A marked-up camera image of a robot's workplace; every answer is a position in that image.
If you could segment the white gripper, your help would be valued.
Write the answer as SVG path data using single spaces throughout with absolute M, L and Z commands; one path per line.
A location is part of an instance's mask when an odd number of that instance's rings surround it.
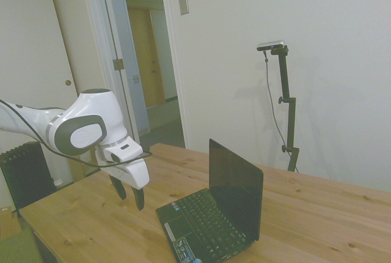
M 147 165 L 143 158 L 131 161 L 138 158 L 142 153 L 142 149 L 132 149 L 126 147 L 107 147 L 105 149 L 97 149 L 95 152 L 98 166 L 110 176 L 110 180 L 121 200 L 126 199 L 126 190 L 122 182 L 131 185 L 135 198 L 136 207 L 139 211 L 144 208 L 144 189 L 143 187 L 149 183 Z

